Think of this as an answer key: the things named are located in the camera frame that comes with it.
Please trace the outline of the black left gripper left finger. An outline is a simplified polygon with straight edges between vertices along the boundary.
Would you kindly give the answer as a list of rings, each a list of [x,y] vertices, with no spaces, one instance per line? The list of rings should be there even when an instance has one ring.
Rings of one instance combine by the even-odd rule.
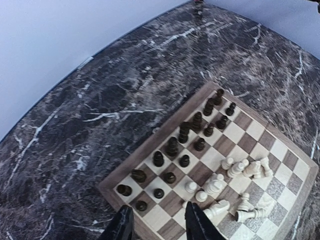
[[[128,205],[123,205],[101,233],[99,240],[132,240],[133,233],[133,209]]]

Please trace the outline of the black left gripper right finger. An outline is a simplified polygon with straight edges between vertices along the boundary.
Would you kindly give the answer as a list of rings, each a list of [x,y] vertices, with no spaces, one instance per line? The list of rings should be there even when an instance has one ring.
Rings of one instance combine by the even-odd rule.
[[[187,240],[225,240],[197,203],[187,202],[184,217]]]

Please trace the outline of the white chess pawn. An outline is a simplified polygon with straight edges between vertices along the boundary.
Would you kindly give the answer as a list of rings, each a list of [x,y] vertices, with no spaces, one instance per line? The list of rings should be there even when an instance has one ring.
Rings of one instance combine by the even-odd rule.
[[[229,170],[233,164],[234,164],[234,159],[232,157],[228,157],[221,161],[221,167],[224,170]]]
[[[195,194],[195,199],[200,203],[205,202],[207,198],[208,198],[208,194],[203,190],[200,190]]]
[[[184,185],[184,189],[188,192],[188,193],[194,193],[197,189],[198,189],[198,185],[196,182],[194,181],[189,181]]]

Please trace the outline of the white chess knight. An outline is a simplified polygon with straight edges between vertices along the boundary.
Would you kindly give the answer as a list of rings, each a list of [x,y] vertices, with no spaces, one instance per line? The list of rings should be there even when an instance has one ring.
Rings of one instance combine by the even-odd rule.
[[[230,202],[228,200],[222,199],[218,203],[211,204],[208,208],[204,209],[203,212],[209,220],[223,212],[228,211],[230,208]]]

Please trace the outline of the wooden chess board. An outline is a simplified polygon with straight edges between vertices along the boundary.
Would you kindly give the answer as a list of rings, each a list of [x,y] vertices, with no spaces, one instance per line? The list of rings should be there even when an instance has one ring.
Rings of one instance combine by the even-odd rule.
[[[223,187],[211,194],[202,209],[221,200],[230,208],[212,220],[227,240],[283,240],[302,209],[317,176],[318,165],[297,145],[256,111],[225,93],[221,105],[203,116],[201,127],[191,130],[178,154],[168,156],[166,146],[179,136],[180,124],[203,112],[219,86],[205,84],[161,128],[138,147],[100,184],[110,205],[135,207],[145,201],[145,211],[134,210],[137,235],[143,240],[184,240],[183,203],[195,201],[185,190],[187,182],[201,189],[213,174],[224,176]],[[221,167],[222,160],[249,165],[236,177]],[[117,192],[118,185],[132,188],[130,196]]]

